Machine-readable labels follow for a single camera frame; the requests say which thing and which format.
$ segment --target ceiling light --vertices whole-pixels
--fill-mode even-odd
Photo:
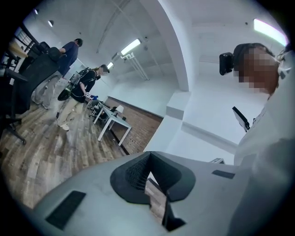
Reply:
[[[136,46],[140,45],[142,42],[140,42],[139,39],[135,39],[131,44],[129,44],[126,48],[124,48],[121,51],[121,54],[124,56],[125,54],[127,54],[129,51],[131,51],[133,48],[135,48]]]
[[[272,26],[264,23],[260,20],[254,19],[254,30],[263,33],[274,40],[278,41],[279,43],[283,44],[284,46],[287,45],[287,38],[286,36],[278,31],[277,29],[273,28]]]
[[[54,21],[53,20],[48,20],[48,24],[53,27]]]
[[[110,62],[110,64],[107,65],[107,68],[110,69],[113,65],[113,62]]]

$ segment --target dark blue shirt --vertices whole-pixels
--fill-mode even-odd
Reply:
[[[73,64],[77,57],[78,57],[78,45],[74,42],[69,42],[66,45],[63,46],[65,49],[65,56],[63,56],[59,61],[59,69],[58,71],[62,74],[62,76],[65,76],[66,73],[70,70],[70,65]]]

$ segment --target white ceiling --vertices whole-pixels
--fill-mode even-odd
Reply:
[[[83,39],[78,57],[90,67],[108,64],[116,52],[139,38],[143,43],[133,53],[147,75],[176,76],[160,32],[138,0],[46,0],[37,8],[36,17],[45,24],[53,20],[51,30],[62,42]],[[112,74],[117,78],[134,70],[121,59],[114,64]]]
[[[275,54],[283,49],[276,41],[254,31],[254,18],[278,30],[281,28],[264,9],[251,1],[181,1],[184,8],[174,10],[185,11],[185,20],[192,24],[193,37],[200,47],[201,75],[220,76],[216,65],[219,55],[232,52],[240,43],[260,42]],[[107,64],[116,52],[140,38],[143,44],[133,52],[148,76],[176,76],[165,42],[139,0],[46,0],[38,8],[37,17],[45,24],[54,20],[52,30],[63,42],[78,37],[84,40],[79,59],[86,65]],[[132,71],[128,62],[118,60],[112,74],[123,79],[133,75]]]
[[[253,20],[260,19],[282,31],[277,22],[254,1],[246,0],[185,0],[192,19],[193,32],[200,44],[200,74],[215,74],[206,63],[219,62],[219,55],[233,52],[236,45],[260,42],[276,55],[283,46],[254,31]]]

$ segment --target camera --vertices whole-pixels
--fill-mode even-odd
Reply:
[[[232,53],[223,53],[219,56],[219,73],[224,76],[232,72],[234,68],[234,55]]]

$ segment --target sneaker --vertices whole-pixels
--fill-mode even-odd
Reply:
[[[35,96],[32,97],[32,101],[33,101],[35,104],[37,104],[37,105],[41,104],[40,102],[39,102],[39,103],[36,102],[36,100],[35,100]]]
[[[65,130],[65,131],[69,131],[69,129],[70,129],[70,127],[67,124],[59,125],[59,127],[62,128],[63,130]]]
[[[48,110],[49,109],[49,107],[47,107],[47,106],[44,106],[44,104],[42,103],[42,107],[44,107],[44,109],[46,109],[46,110]]]

